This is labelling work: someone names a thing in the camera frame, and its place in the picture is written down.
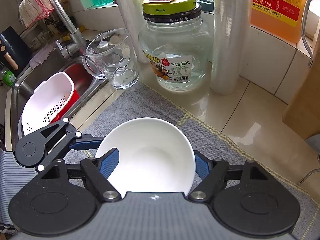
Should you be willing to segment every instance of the faucet spout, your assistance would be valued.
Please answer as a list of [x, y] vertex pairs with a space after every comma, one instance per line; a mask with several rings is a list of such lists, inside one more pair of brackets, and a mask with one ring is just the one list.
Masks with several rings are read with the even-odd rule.
[[70, 32], [70, 38], [72, 43], [67, 45], [66, 48], [61, 50], [63, 56], [65, 58], [70, 58], [76, 51], [80, 51], [82, 54], [85, 53], [87, 43], [82, 37], [81, 32], [79, 29], [76, 29], [74, 24], [71, 22], [69, 16], [61, 6], [58, 0], [49, 0], [54, 7], [56, 13], [59, 15], [61, 21], [66, 26], [68, 31]]

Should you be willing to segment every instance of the bowl rim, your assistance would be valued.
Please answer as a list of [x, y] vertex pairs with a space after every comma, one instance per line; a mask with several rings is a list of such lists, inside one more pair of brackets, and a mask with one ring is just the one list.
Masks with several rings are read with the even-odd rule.
[[[178, 133], [180, 133], [180, 135], [182, 135], [182, 137], [183, 137], [183, 138], [185, 139], [185, 141], [187, 142], [188, 147], [190, 148], [190, 151], [191, 151], [191, 153], [192, 153], [192, 160], [193, 160], [193, 174], [196, 173], [196, 158], [195, 158], [195, 154], [194, 154], [192, 145], [191, 145], [191, 143], [189, 142], [188, 138], [185, 136], [185, 134], [184, 134], [178, 127], [176, 127], [175, 125], [173, 125], [173, 124], [170, 123], [170, 122], [167, 122], [167, 121], [162, 120], [162, 119], [159, 119], [159, 118], [154, 118], [154, 117], [140, 117], [140, 118], [135, 118], [135, 119], [131, 119], [131, 120], [129, 120], [129, 121], [123, 122], [122, 124], [120, 124], [120, 125], [118, 125], [117, 127], [113, 128], [113, 129], [106, 135], [106, 137], [105, 137], [105, 138], [103, 139], [103, 141], [101, 142], [100, 146], [103, 144], [103, 142], [107, 139], [107, 137], [108, 137], [113, 131], [120, 129], [122, 126], [127, 125], [127, 124], [129, 124], [129, 123], [131, 123], [131, 122], [138, 122], [138, 121], [140, 121], [140, 120], [153, 120], [153, 121], [156, 121], [156, 122], [162, 122], [162, 123], [168, 124], [169, 126], [171, 126], [172, 128], [174, 128], [176, 131], [178, 131]], [[96, 158], [99, 158], [99, 157], [100, 157], [100, 156], [97, 157], [97, 154], [98, 154], [98, 152], [99, 152], [100, 146], [98, 147], [98, 150], [97, 150], [97, 152], [96, 152], [96, 155], [95, 155]], [[194, 178], [193, 178], [193, 180], [191, 181], [191, 183], [190, 183], [190, 185], [189, 185], [189, 187], [188, 187], [188, 191], [185, 191], [185, 192], [184, 192], [185, 196], [187, 196], [187, 194], [190, 192], [190, 190], [191, 190], [191, 188], [192, 188], [192, 185], [193, 185], [193, 181], [194, 181]]]

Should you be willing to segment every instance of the red logo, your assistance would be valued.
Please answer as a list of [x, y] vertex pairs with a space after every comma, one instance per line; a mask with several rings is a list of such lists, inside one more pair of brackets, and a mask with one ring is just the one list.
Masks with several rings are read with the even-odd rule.
[[162, 58], [161, 61], [162, 61], [162, 65], [165, 65], [165, 66], [170, 65], [169, 61], [166, 58]]

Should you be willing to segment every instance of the glass mug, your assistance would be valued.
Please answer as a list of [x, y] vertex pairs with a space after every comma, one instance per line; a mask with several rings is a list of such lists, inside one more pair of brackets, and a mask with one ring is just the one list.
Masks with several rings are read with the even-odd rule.
[[126, 89], [139, 79], [137, 59], [126, 29], [96, 37], [82, 56], [84, 68], [97, 79], [108, 79], [116, 89]]

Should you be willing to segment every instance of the white cloth with pink trim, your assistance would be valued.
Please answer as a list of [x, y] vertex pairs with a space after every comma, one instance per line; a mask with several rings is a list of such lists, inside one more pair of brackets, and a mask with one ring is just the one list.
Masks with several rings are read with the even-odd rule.
[[37, 20], [48, 18], [53, 10], [49, 0], [23, 0], [19, 5], [19, 12], [26, 28]]

